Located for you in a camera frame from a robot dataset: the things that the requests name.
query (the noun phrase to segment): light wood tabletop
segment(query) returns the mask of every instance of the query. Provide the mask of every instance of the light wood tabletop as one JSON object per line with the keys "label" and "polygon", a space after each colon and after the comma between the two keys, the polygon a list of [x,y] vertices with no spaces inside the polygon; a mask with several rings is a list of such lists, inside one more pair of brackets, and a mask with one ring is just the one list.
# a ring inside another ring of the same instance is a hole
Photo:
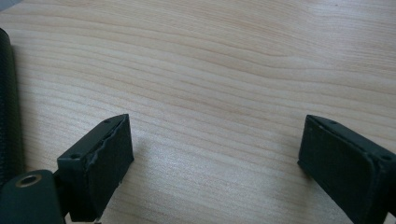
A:
{"label": "light wood tabletop", "polygon": [[394,0],[24,0],[0,27],[28,170],[130,115],[104,224],[350,223],[297,165],[307,114],[396,152]]}

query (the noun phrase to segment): black object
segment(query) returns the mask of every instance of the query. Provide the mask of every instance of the black object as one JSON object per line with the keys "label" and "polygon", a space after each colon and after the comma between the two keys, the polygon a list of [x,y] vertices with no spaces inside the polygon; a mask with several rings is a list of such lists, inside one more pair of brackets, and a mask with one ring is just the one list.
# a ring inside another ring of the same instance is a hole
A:
{"label": "black object", "polygon": [[396,156],[347,127],[308,115],[298,164],[354,223],[396,216]]}
{"label": "black object", "polygon": [[0,29],[0,188],[24,172],[21,122],[12,48]]}
{"label": "black object", "polygon": [[33,171],[8,181],[1,223],[61,224],[100,217],[134,160],[129,116],[99,123],[58,158],[58,171]]}

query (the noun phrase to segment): black plastic part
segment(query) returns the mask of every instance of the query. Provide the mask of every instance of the black plastic part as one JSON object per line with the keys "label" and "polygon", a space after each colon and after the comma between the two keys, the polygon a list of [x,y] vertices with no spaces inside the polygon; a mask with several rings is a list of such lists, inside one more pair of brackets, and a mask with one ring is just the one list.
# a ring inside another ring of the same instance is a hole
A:
{"label": "black plastic part", "polygon": [[64,224],[52,172],[37,170],[16,176],[2,190],[3,224]]}
{"label": "black plastic part", "polygon": [[347,127],[308,115],[298,164],[354,223],[395,215],[396,156]]}
{"label": "black plastic part", "polygon": [[69,195],[61,202],[63,211],[73,221],[100,217],[133,160],[129,116],[98,124],[58,158],[58,181]]}
{"label": "black plastic part", "polygon": [[24,172],[21,122],[12,48],[0,29],[0,188]]}

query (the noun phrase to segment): wooden surface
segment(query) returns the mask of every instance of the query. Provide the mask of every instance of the wooden surface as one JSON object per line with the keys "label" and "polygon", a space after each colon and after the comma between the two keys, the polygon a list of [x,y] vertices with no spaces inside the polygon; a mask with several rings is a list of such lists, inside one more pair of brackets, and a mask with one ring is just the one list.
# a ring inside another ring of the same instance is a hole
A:
{"label": "wooden surface", "polygon": [[395,11],[394,0],[24,0],[0,26],[27,167],[55,171],[98,122],[128,113],[135,162],[103,223],[350,223],[296,164],[304,117],[396,152]]}

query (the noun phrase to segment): screw hole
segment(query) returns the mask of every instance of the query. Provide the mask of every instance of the screw hole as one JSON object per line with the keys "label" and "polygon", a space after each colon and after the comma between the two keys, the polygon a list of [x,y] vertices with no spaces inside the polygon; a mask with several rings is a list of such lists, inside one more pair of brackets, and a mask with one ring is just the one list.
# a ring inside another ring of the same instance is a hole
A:
{"label": "screw hole", "polygon": [[70,158],[73,160],[78,159],[79,157],[80,157],[80,155],[78,153],[70,155]]}
{"label": "screw hole", "polygon": [[385,161],[392,160],[392,158],[390,156],[382,156],[381,158],[382,158],[382,160],[385,160]]}
{"label": "screw hole", "polygon": [[32,186],[41,180],[41,175],[28,175],[20,179],[15,185],[18,188],[26,188]]}

